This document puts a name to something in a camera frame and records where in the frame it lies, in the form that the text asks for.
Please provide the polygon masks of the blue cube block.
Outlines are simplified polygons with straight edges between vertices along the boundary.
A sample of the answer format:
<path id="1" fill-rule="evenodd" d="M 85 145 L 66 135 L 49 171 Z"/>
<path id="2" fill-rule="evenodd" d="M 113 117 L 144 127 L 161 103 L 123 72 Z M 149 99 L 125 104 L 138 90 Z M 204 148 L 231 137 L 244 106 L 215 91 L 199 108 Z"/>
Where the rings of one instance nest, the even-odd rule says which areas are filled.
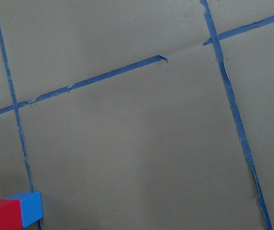
<path id="1" fill-rule="evenodd" d="M 43 208 L 40 192 L 22 192 L 7 197 L 6 199 L 20 201 L 23 228 L 36 223 L 38 229 L 42 230 L 41 219 L 43 218 Z"/>

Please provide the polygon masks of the red cube block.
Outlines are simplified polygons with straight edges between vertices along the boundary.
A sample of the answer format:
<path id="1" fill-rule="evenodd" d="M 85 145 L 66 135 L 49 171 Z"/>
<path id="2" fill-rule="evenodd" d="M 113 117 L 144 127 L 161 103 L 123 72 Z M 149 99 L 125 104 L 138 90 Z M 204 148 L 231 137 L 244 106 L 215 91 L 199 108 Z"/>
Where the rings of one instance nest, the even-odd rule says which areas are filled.
<path id="1" fill-rule="evenodd" d="M 21 203 L 16 199 L 0 199 L 0 230 L 22 228 Z"/>

